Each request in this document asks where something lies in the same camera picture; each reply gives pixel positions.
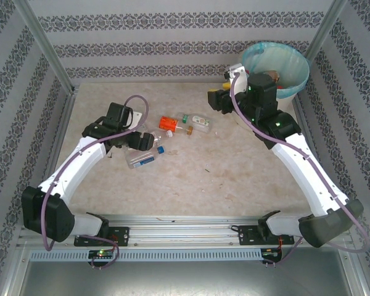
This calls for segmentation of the aluminium frame post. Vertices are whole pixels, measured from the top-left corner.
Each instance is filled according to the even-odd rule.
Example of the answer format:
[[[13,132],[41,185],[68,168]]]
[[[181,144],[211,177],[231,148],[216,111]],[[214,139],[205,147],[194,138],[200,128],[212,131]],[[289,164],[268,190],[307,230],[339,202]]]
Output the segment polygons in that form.
[[[330,30],[336,23],[347,2],[348,0],[332,0],[328,11],[326,12],[312,42],[305,53],[305,58],[310,65],[313,63],[315,57],[329,35]]]
[[[62,65],[59,56],[57,55],[52,43],[50,42],[47,34],[45,33],[42,25],[40,24],[37,16],[33,12],[28,0],[12,0],[19,14],[23,18],[27,27],[31,31],[35,41],[38,43],[42,53],[47,58],[50,66],[52,67],[56,77],[58,77],[61,85],[67,94],[72,94],[74,85],[72,84],[69,75],[67,74],[64,66]]]

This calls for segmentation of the small green circuit board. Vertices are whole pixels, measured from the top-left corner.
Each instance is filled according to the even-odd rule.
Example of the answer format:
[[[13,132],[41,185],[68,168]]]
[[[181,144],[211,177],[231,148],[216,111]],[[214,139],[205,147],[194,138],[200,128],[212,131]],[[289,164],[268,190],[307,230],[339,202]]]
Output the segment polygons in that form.
[[[279,261],[282,258],[282,250],[280,248],[261,249],[261,255],[265,259]]]
[[[113,250],[90,250],[88,253],[88,259],[99,259],[99,260],[111,260],[115,256],[115,252]]]

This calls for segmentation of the aluminium front rail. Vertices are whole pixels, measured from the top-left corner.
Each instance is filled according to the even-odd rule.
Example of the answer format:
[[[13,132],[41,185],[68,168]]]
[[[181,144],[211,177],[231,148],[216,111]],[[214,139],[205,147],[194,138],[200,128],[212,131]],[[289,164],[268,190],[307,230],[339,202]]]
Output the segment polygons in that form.
[[[106,215],[111,226],[129,228],[129,249],[240,248],[231,226],[254,225],[255,216]]]

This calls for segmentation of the aluminium side rail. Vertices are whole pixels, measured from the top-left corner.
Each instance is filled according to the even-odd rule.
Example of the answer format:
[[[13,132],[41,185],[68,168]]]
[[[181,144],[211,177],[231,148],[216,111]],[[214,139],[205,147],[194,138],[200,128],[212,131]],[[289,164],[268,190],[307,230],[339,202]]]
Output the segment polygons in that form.
[[[63,101],[62,107],[59,112],[59,117],[55,121],[56,126],[53,129],[52,142],[50,146],[44,146],[42,149],[43,153],[47,153],[46,164],[42,175],[39,180],[33,182],[31,186],[27,186],[22,192],[22,224],[27,228],[30,221],[36,220],[37,225],[40,224],[40,211],[43,195],[47,192],[46,189],[41,192],[39,188],[43,181],[46,181],[54,172],[59,157],[60,148],[65,134],[65,130],[68,125],[68,119],[70,118],[72,108],[74,104],[74,95],[69,94]]]
[[[321,131],[321,126],[314,113],[313,106],[310,98],[305,90],[298,93],[294,99],[294,108],[296,116],[299,117],[300,121],[304,126],[307,140],[315,157],[319,160],[319,163],[324,168],[324,171],[334,182],[334,185],[340,189],[337,174],[334,170],[334,164],[330,158],[325,138]]]

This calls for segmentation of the grey metal base sheet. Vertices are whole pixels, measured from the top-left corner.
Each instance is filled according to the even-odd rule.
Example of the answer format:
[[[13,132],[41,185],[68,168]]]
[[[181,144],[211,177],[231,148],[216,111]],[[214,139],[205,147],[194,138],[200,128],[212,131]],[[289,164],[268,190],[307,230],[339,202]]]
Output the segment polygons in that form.
[[[94,271],[81,261],[24,251],[4,296],[370,296],[356,256],[302,247],[286,261],[120,261]]]

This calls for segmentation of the blue cap clear bottle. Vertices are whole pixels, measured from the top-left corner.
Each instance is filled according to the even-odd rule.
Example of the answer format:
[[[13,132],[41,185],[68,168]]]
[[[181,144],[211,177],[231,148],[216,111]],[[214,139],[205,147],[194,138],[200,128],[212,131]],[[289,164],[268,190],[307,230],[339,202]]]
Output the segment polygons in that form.
[[[165,153],[163,146],[153,147],[147,151],[128,149],[125,152],[125,160],[130,169],[144,166],[155,161],[161,154]]]

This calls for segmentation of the clear bottle green leaf label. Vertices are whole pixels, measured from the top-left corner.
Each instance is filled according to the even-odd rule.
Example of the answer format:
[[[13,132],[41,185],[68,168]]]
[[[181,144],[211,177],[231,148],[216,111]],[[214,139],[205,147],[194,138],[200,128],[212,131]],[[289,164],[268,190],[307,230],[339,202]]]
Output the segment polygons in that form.
[[[212,120],[197,113],[178,113],[177,117],[187,125],[192,126],[196,131],[208,134],[212,127]]]

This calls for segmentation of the orange label plastic bottle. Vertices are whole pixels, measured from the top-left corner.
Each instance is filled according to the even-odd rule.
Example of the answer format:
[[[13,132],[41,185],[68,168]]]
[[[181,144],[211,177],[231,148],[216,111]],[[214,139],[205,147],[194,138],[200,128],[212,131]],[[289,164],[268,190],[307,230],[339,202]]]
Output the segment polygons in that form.
[[[190,136],[193,132],[193,127],[183,123],[181,120],[162,116],[160,118],[158,127],[162,130],[171,131],[176,134],[185,134]]]

